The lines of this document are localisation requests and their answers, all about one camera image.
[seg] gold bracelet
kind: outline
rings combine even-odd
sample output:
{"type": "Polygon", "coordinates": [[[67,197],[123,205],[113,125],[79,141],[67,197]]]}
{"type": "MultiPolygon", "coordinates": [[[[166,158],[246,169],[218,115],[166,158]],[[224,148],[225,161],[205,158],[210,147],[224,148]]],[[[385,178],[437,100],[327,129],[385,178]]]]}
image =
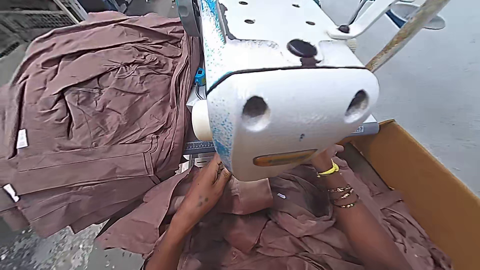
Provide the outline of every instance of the gold bracelet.
{"type": "Polygon", "coordinates": [[[328,171],[324,171],[324,172],[317,172],[317,177],[322,177],[322,176],[327,176],[327,175],[330,175],[330,174],[333,174],[334,172],[337,172],[340,168],[338,167],[338,165],[333,162],[332,160],[332,168],[329,169],[328,171]]]}
{"type": "Polygon", "coordinates": [[[328,190],[328,192],[345,192],[345,191],[348,191],[350,189],[352,189],[352,187],[350,186],[350,184],[348,184],[345,187],[336,187],[336,188],[327,189],[327,190],[328,190]]]}
{"type": "Polygon", "coordinates": [[[343,200],[343,199],[346,199],[348,198],[350,195],[352,195],[353,193],[353,188],[351,188],[347,193],[345,193],[344,195],[340,196],[338,199],[335,199],[333,200],[334,202],[338,202],[339,200],[343,200]]]}
{"type": "Polygon", "coordinates": [[[360,197],[357,195],[357,199],[352,203],[345,204],[345,205],[336,205],[336,204],[333,204],[333,205],[335,205],[336,207],[340,207],[340,208],[350,208],[350,207],[354,207],[358,203],[359,199],[360,199],[360,197]]]}

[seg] clothing label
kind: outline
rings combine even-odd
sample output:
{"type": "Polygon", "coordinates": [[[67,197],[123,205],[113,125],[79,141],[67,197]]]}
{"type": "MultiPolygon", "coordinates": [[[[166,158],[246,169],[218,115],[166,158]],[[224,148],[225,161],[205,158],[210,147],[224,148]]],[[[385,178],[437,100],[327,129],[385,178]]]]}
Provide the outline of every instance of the clothing label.
{"type": "Polygon", "coordinates": [[[10,197],[12,198],[12,200],[14,202],[18,202],[18,200],[20,200],[20,198],[17,196],[17,193],[15,192],[15,190],[13,189],[13,186],[11,184],[4,185],[3,189],[10,195],[10,197]]]}
{"type": "Polygon", "coordinates": [[[28,141],[27,141],[27,130],[26,129],[21,129],[18,131],[18,137],[17,137],[17,149],[19,148],[24,148],[28,146],[28,141]]]}

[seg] yellow rubber band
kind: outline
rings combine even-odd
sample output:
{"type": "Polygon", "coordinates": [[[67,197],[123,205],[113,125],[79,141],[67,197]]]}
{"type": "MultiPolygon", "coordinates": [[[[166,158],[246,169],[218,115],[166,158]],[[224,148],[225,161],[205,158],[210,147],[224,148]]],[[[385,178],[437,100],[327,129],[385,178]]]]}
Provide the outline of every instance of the yellow rubber band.
{"type": "Polygon", "coordinates": [[[333,160],[332,160],[332,168],[329,169],[328,171],[325,171],[325,172],[317,172],[317,177],[333,174],[334,172],[337,172],[338,170],[339,170],[338,165],[335,162],[333,162],[333,160]]]}

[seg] orange label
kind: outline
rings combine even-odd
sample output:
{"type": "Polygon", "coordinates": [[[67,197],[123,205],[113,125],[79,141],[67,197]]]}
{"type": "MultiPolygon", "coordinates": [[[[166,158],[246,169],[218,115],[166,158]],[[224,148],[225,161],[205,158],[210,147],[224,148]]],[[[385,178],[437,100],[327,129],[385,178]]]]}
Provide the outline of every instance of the orange label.
{"type": "Polygon", "coordinates": [[[259,156],[253,159],[253,163],[260,167],[287,165],[306,160],[311,157],[316,151],[317,149],[310,149],[304,151],[259,156]]]}

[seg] sewing machine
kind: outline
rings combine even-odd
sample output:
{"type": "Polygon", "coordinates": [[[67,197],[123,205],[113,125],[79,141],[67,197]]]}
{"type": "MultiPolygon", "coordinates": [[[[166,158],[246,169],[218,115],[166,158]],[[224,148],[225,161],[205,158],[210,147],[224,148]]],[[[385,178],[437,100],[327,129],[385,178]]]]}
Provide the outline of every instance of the sewing machine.
{"type": "Polygon", "coordinates": [[[293,168],[370,116],[379,85],[354,38],[396,0],[365,2],[338,26],[315,0],[177,1],[187,33],[203,40],[194,133],[239,180],[293,168]]]}

